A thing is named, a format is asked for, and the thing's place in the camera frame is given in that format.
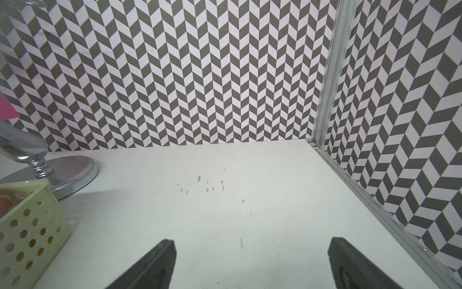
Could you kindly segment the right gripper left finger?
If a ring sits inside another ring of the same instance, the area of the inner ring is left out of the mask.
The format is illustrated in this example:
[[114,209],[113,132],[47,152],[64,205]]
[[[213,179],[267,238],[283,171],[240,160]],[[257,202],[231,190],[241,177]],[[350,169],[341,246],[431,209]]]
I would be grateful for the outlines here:
[[164,239],[107,288],[169,289],[176,256],[174,241]]

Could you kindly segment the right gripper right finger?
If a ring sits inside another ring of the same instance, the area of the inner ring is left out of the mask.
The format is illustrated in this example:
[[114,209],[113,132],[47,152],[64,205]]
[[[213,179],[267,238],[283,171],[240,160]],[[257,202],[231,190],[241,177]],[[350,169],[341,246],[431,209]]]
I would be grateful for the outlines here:
[[332,238],[328,257],[338,289],[402,289],[342,237]]

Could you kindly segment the light green plastic basket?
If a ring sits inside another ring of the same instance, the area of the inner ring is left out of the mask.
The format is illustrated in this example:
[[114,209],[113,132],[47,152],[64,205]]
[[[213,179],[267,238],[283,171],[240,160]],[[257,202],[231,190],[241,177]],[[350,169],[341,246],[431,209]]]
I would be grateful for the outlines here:
[[1,217],[1,288],[30,289],[72,230],[47,180],[1,184],[12,205]]

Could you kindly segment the red candy bag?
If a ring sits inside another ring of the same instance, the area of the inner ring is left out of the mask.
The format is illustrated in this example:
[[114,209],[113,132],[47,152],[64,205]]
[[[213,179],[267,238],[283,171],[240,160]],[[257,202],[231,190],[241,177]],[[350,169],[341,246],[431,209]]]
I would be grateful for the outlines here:
[[1,195],[0,197],[0,217],[5,216],[14,208],[14,202],[8,197]]

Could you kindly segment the silver metal glass rack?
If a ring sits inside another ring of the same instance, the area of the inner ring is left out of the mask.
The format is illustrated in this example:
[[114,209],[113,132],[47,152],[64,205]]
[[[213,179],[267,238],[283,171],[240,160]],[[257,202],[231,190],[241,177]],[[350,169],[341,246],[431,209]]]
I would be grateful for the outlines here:
[[[28,88],[27,93],[36,89],[39,96],[67,96],[71,93],[70,86],[78,85],[78,81],[65,72],[72,66],[52,50],[55,46],[62,47],[60,40],[46,31],[44,35],[46,40],[41,46],[33,34],[23,31],[19,31],[18,40],[13,44],[1,43],[1,78],[7,80],[15,76],[21,88]],[[29,166],[3,178],[2,183],[44,179],[57,200],[62,200],[92,182],[99,172],[90,157],[47,161],[48,151],[49,145],[42,136],[20,130],[9,120],[1,120],[1,155]]]

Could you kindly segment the pink plastic wine glass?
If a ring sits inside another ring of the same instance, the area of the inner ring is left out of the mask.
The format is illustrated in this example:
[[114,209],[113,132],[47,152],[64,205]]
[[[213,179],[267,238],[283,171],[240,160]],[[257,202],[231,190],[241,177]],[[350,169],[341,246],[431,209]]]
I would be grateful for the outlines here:
[[1,120],[20,118],[19,113],[14,109],[2,92],[0,92],[0,118]]

